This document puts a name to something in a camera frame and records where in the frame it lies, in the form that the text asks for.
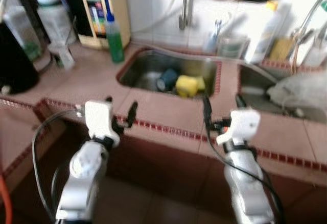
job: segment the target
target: stainless steel sink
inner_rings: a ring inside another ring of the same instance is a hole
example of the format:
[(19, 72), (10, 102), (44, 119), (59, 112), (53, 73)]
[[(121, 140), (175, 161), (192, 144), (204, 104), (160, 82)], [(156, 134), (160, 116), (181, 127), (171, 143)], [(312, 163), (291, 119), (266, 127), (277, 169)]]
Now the stainless steel sink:
[(286, 107), (283, 110), (281, 106), (271, 102), (269, 95), (266, 94), (266, 91), (273, 85), (274, 83), (272, 81), (254, 70), (248, 67), (241, 68), (241, 95), (247, 105), (257, 110), (294, 117), (298, 117), (295, 110), (300, 108), (304, 113), (305, 119), (320, 123), (327, 123), (326, 113), (321, 109), (307, 107)]
[[(185, 58), (183, 54), (167, 54), (157, 50), (140, 52), (118, 77), (118, 81), (128, 87), (157, 91), (156, 83), (160, 76), (169, 68), (180, 75), (192, 77), (202, 76), (205, 82), (205, 92), (209, 96), (214, 94), (217, 72), (217, 62), (209, 59)], [(167, 93), (176, 94), (174, 90)]]

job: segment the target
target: hose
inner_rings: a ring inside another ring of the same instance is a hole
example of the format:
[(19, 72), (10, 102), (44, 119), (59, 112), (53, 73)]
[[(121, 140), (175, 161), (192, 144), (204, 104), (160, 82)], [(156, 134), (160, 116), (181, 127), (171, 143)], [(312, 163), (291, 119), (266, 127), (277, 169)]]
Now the hose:
[(6, 224), (12, 223), (12, 204), (10, 200), (9, 191), (4, 177), (0, 176), (0, 195), (2, 196), (6, 209)]

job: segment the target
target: plastic bag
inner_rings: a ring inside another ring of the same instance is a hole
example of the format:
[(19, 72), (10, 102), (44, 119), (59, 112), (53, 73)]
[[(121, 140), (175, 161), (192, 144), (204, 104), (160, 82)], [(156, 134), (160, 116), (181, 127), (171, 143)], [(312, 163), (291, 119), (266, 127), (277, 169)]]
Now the plastic bag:
[(282, 107), (311, 107), (327, 110), (327, 71), (300, 73), (285, 78), (267, 90)]

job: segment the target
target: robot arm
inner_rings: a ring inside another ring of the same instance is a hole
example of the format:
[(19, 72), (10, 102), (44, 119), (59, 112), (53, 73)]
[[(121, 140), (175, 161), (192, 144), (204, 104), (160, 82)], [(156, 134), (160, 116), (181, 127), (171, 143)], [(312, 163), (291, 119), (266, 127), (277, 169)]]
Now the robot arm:
[(127, 124), (119, 125), (112, 116), (111, 99), (88, 101), (85, 121), (90, 141), (83, 144), (69, 163), (69, 177), (61, 194), (56, 212), (57, 223), (91, 224), (99, 184), (105, 176), (109, 152), (120, 142), (119, 134), (135, 120), (137, 103), (128, 114)]
[(207, 97), (203, 99), (203, 103), (204, 122), (208, 134), (210, 130), (218, 131), (216, 143), (223, 145), (226, 153), (225, 159), (221, 156), (219, 158), (225, 163), (225, 178), (230, 187), (237, 222), (275, 223), (263, 184), (258, 181), (263, 180), (263, 172), (256, 161), (255, 153), (247, 143), (257, 133), (260, 114), (256, 110), (243, 108), (232, 111), (230, 118), (212, 122), (212, 110)]

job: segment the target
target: yellow sponge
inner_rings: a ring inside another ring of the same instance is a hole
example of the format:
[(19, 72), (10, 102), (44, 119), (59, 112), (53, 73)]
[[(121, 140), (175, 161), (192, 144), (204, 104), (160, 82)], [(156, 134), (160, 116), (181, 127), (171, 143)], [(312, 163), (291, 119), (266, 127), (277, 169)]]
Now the yellow sponge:
[(205, 83), (204, 83), (203, 77), (202, 76), (198, 76), (198, 77), (196, 77), (196, 79), (199, 82), (199, 91), (205, 90)]
[(197, 78), (181, 75), (176, 82), (176, 90), (182, 97), (195, 96), (199, 90), (199, 81)]

